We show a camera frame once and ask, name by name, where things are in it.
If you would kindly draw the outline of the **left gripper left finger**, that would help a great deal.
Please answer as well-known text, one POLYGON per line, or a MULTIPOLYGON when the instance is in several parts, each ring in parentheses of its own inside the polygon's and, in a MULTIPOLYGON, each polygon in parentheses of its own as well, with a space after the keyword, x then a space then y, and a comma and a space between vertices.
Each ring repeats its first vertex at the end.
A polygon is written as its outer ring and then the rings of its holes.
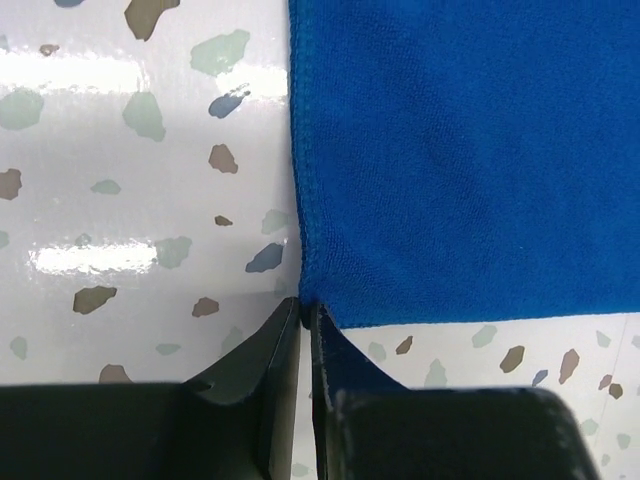
POLYGON ((287 479, 299 302, 182 383, 6 386, 5 479, 287 479))

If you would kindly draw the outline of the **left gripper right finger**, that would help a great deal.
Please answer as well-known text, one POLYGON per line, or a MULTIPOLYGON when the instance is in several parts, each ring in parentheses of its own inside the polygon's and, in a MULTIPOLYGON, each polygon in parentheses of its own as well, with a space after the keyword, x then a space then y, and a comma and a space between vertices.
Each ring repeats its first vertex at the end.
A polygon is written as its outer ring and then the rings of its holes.
POLYGON ((321 479, 598 478, 573 415, 538 388, 409 389, 308 312, 321 479))

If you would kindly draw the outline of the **blue towel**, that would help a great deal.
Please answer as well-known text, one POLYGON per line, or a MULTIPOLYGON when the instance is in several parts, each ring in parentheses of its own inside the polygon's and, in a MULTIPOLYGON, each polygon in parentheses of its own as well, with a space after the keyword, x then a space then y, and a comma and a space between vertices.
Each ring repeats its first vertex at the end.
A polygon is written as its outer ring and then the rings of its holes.
POLYGON ((300 301, 344 328, 639 309, 635 1, 293 1, 300 301))

